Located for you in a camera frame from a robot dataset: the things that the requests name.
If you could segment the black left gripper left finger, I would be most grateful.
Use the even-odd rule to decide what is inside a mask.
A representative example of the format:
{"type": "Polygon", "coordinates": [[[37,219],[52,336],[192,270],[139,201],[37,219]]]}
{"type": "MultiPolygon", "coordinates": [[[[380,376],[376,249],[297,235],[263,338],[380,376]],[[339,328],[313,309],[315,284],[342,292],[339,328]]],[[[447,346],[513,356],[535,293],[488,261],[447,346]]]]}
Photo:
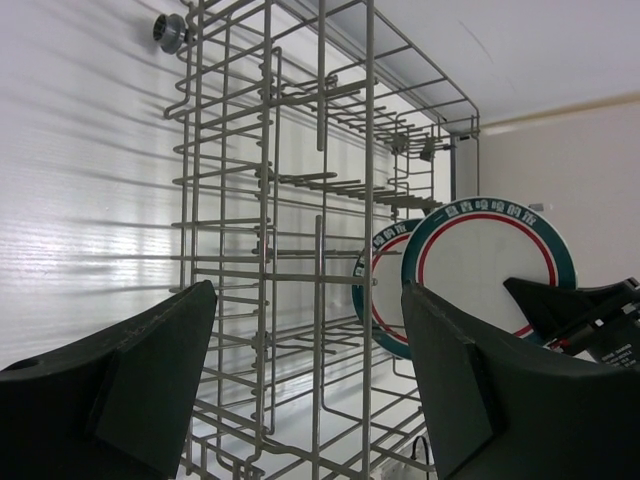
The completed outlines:
{"type": "Polygon", "coordinates": [[[175,478],[216,308],[201,281],[2,369],[2,478],[175,478]]]}

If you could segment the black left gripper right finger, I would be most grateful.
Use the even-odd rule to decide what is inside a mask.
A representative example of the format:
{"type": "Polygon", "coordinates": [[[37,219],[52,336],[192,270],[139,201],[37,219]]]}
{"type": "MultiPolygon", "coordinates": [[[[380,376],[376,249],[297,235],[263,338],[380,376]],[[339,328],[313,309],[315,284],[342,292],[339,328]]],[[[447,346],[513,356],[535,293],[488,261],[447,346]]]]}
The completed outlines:
{"type": "Polygon", "coordinates": [[[404,285],[402,314],[441,479],[635,479],[639,370],[556,353],[404,285]]]}

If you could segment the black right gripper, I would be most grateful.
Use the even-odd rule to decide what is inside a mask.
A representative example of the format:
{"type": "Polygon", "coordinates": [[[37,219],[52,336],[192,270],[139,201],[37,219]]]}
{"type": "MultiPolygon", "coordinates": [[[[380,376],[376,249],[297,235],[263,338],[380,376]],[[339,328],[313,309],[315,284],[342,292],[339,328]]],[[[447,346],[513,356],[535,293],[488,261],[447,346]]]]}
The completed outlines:
{"type": "Polygon", "coordinates": [[[511,277],[503,285],[548,348],[586,351],[597,363],[639,369],[639,283],[594,288],[551,286],[511,277]]]}

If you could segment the teal red rimmed plate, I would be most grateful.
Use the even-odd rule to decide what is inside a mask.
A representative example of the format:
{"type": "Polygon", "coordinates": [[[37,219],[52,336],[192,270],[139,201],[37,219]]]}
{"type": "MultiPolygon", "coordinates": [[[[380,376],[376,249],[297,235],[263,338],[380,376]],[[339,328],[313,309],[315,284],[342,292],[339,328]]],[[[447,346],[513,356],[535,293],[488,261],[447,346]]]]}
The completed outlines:
{"type": "Polygon", "coordinates": [[[401,308],[403,254],[421,219],[388,225],[372,238],[372,338],[394,357],[410,359],[401,308]]]}
{"type": "Polygon", "coordinates": [[[517,278],[577,287],[577,270],[558,230],[526,205],[487,196],[453,201],[422,219],[405,247],[400,278],[540,346],[542,334],[504,282],[517,278]]]}

